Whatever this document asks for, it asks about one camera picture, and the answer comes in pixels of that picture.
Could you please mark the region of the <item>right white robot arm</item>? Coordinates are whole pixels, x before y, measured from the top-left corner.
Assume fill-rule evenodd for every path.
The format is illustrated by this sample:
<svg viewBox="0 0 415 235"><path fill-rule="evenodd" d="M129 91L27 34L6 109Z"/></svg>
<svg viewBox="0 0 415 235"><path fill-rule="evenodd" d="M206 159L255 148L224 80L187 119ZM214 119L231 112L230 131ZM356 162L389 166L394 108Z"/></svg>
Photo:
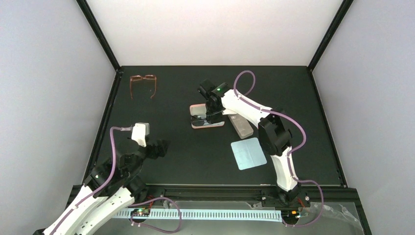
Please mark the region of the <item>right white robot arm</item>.
<svg viewBox="0 0 415 235"><path fill-rule="evenodd" d="M227 83L216 86L210 80L204 80L198 92L206 99L206 114L193 115L191 120L216 124L222 122L225 115L238 114L256 126L259 144L274 165L280 202L291 205L297 201L301 189L292 160L292 133L282 121L288 117L250 100Z"/></svg>

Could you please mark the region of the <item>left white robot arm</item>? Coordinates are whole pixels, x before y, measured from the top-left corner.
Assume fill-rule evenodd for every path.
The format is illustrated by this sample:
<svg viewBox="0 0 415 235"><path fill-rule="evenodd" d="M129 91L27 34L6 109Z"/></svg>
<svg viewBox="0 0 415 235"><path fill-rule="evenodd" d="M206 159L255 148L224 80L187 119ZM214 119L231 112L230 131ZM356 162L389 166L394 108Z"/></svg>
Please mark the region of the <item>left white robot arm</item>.
<svg viewBox="0 0 415 235"><path fill-rule="evenodd" d="M170 141L156 140L141 146L127 139L124 145L111 143L112 157L96 165L83 184L72 188L73 200L49 227L36 235L92 235L116 213L147 200L149 185L139 173L147 159L167 154Z"/></svg>

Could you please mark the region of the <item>pink glasses case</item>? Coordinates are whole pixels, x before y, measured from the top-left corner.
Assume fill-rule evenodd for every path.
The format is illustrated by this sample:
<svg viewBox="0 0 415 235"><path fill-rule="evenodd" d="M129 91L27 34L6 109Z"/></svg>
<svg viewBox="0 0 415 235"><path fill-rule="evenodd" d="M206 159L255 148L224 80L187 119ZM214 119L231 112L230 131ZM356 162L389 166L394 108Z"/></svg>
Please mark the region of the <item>pink glasses case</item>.
<svg viewBox="0 0 415 235"><path fill-rule="evenodd" d="M189 107L190 116L199 115L206 119L206 106L205 104L193 104Z"/></svg>

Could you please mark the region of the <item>grey glasses case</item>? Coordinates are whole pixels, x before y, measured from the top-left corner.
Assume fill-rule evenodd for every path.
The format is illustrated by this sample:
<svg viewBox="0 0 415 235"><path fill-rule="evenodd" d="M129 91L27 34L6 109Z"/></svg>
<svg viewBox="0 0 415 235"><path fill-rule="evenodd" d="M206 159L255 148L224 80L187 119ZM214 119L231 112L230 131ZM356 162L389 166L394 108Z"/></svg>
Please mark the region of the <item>grey glasses case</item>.
<svg viewBox="0 0 415 235"><path fill-rule="evenodd" d="M235 128L240 139L246 139L254 134L254 130L250 123L239 114L228 115L233 127Z"/></svg>

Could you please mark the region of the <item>black sunglasses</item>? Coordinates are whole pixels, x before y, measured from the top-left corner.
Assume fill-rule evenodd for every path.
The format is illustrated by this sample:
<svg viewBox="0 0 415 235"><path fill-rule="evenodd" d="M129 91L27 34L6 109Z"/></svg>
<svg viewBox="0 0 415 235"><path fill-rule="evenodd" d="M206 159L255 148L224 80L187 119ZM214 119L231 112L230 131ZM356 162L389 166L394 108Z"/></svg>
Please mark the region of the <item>black sunglasses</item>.
<svg viewBox="0 0 415 235"><path fill-rule="evenodd" d="M205 118L199 115L192 115L190 118L190 123L193 129L221 127L225 124L224 121L218 123L208 123Z"/></svg>

